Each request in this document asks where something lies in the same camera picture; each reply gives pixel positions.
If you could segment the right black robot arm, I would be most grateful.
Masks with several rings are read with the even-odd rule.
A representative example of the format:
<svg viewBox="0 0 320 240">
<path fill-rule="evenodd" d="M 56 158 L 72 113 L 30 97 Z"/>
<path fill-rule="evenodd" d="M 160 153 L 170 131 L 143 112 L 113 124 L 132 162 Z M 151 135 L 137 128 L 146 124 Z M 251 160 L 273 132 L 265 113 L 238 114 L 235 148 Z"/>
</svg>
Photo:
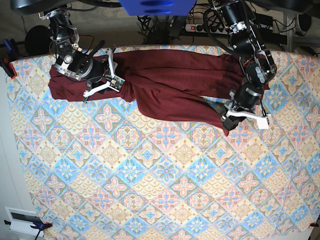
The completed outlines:
<svg viewBox="0 0 320 240">
<path fill-rule="evenodd" d="M 112 52 L 106 58 L 98 60 L 94 55 L 100 50 L 105 41 L 102 40 L 91 52 L 83 52 L 79 46 L 80 36 L 77 28 L 70 21 L 70 14 L 63 8 L 45 11 L 41 19 L 48 19 L 49 37 L 55 43 L 57 54 L 53 65 L 56 71 L 68 80 L 75 82 L 90 81 L 96 83 L 102 78 L 114 74 Z"/>
</svg>

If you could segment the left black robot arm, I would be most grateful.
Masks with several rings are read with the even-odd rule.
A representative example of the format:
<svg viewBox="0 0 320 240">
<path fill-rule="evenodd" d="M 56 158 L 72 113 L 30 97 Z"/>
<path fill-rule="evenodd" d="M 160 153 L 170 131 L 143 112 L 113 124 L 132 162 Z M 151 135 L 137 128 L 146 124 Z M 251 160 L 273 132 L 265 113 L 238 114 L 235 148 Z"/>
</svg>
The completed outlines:
<svg viewBox="0 0 320 240">
<path fill-rule="evenodd" d="M 256 105 L 262 105 L 263 93 L 276 76 L 277 66 L 266 47 L 255 15 L 243 0 L 209 1 L 210 8 L 203 14 L 203 26 L 209 38 L 225 52 L 239 57 L 244 79 L 237 90 L 229 92 L 230 100 L 224 104 L 221 120 L 227 131 L 235 129 L 246 118 L 256 121 L 259 129 L 268 129 L 272 117 L 262 109 L 255 113 Z M 213 13 L 229 36 L 230 47 L 216 39 L 209 26 L 209 13 Z"/>
</svg>

